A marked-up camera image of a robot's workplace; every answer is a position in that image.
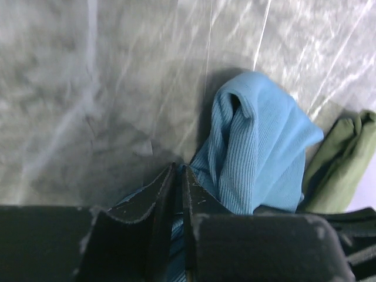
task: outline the clear plastic sheet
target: clear plastic sheet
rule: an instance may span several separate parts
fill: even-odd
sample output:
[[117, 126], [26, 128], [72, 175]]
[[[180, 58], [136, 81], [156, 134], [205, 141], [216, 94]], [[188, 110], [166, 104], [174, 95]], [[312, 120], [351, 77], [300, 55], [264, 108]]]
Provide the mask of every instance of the clear plastic sheet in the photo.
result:
[[325, 131], [375, 109], [375, 20], [358, 0], [0, 1], [0, 203], [113, 205], [190, 162], [244, 69]]

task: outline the blue ribbed fabric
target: blue ribbed fabric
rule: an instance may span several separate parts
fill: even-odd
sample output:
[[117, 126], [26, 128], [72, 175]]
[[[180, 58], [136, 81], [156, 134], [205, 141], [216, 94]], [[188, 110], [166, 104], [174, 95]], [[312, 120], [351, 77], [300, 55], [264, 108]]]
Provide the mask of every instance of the blue ribbed fabric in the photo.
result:
[[[294, 212], [306, 147], [321, 141], [323, 131], [257, 72], [223, 85], [211, 115], [209, 138], [191, 163], [199, 183], [236, 214], [253, 214], [262, 204]], [[173, 226], [168, 281], [185, 281], [182, 224], [179, 219]]]

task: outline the blue striped fabric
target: blue striped fabric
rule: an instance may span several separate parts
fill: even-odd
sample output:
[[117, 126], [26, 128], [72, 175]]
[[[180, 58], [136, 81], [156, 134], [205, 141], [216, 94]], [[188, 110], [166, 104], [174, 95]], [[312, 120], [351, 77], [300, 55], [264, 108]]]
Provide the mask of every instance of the blue striped fabric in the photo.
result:
[[[262, 204], [294, 212], [303, 196], [306, 147], [321, 141], [323, 131], [257, 72], [223, 85], [211, 115], [209, 138], [191, 163], [199, 183], [236, 214], [253, 214]], [[182, 224], [180, 218], [173, 225], [168, 281], [185, 281]]]

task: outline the folded cloth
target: folded cloth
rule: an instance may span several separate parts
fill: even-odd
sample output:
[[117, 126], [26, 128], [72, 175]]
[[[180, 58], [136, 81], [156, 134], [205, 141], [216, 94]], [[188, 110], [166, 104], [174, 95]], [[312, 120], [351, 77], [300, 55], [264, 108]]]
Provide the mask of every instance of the folded cloth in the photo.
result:
[[[252, 214], [259, 205], [294, 212], [305, 149], [323, 138], [322, 130], [291, 96], [256, 72], [224, 84], [211, 115], [209, 138], [191, 163], [199, 183], [236, 214]], [[169, 281], [185, 281], [181, 225], [173, 226]]]
[[349, 205], [376, 149], [376, 113], [339, 119], [313, 157], [303, 179], [307, 212], [341, 213]]

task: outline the green cloth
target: green cloth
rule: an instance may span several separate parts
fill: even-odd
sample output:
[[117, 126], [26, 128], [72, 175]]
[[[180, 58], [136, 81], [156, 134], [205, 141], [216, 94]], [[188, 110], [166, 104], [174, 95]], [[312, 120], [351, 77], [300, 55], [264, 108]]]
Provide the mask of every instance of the green cloth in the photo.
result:
[[376, 113], [339, 119], [303, 177], [300, 210], [341, 213], [349, 205], [376, 149]]

